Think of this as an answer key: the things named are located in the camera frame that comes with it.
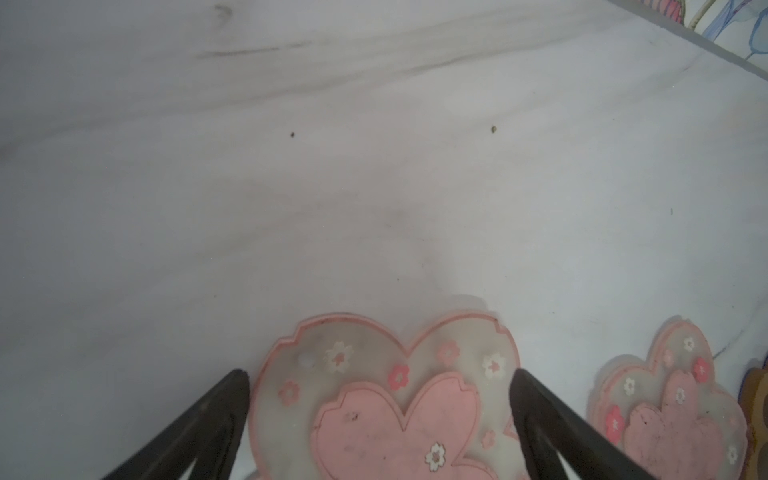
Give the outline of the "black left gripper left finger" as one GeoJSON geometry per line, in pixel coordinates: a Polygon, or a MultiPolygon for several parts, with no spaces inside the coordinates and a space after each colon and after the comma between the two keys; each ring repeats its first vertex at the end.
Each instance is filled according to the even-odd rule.
{"type": "Polygon", "coordinates": [[[250,405],[247,372],[234,369],[107,480],[228,479],[250,405]]]}

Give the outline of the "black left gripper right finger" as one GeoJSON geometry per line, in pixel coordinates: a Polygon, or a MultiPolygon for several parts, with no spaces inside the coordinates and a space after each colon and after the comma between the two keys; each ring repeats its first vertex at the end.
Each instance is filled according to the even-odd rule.
{"type": "Polygon", "coordinates": [[[532,479],[566,479],[564,463],[581,479],[652,479],[529,371],[515,371],[509,403],[532,479]]]}

